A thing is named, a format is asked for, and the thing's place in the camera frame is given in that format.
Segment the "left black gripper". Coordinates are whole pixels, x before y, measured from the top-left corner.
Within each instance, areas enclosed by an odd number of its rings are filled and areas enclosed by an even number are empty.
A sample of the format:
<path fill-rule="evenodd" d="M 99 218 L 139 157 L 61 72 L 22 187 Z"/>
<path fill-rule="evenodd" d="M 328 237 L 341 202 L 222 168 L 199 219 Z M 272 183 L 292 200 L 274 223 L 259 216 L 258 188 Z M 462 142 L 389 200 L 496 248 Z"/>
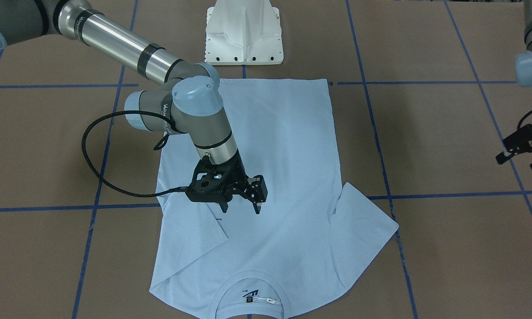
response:
<path fill-rule="evenodd" d="M 496 161 L 499 165 L 503 165 L 517 154 L 532 153 L 532 125 L 526 124 L 505 139 L 503 145 L 506 151 L 496 155 Z"/>

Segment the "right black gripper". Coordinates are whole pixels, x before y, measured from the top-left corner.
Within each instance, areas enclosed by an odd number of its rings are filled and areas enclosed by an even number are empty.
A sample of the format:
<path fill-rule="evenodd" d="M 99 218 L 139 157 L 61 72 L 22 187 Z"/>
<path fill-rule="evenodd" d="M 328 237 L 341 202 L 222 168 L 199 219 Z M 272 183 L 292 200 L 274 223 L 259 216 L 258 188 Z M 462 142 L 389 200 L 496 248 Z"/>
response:
<path fill-rule="evenodd" d="M 239 151 L 228 161 L 214 165 L 207 155 L 199 160 L 192 182 L 186 190 L 191 202 L 215 202 L 226 214 L 234 195 L 252 202 L 254 212 L 260 214 L 262 202 L 266 202 L 266 182 L 264 176 L 249 177 Z"/>

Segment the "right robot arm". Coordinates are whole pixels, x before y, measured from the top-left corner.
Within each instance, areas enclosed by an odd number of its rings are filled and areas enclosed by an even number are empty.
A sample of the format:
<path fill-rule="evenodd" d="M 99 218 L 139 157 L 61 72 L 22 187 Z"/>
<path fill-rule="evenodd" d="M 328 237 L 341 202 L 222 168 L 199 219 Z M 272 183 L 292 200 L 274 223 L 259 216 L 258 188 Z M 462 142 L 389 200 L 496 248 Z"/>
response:
<path fill-rule="evenodd" d="M 83 157 L 102 184 L 138 198 L 184 193 L 191 202 L 215 202 L 222 212 L 238 195 L 252 203 L 256 214 L 260 213 L 268 196 L 266 183 L 262 175 L 246 175 L 214 67 L 180 59 L 106 17 L 86 0 L 0 0 L 0 49 L 53 34 L 97 49 L 158 85 L 152 91 L 132 93 L 123 111 L 104 115 L 85 129 Z M 155 151 L 164 148 L 173 135 L 189 135 L 199 155 L 191 183 L 138 194 L 105 180 L 90 161 L 86 142 L 96 125 L 121 116 L 136 129 L 164 132 Z"/>

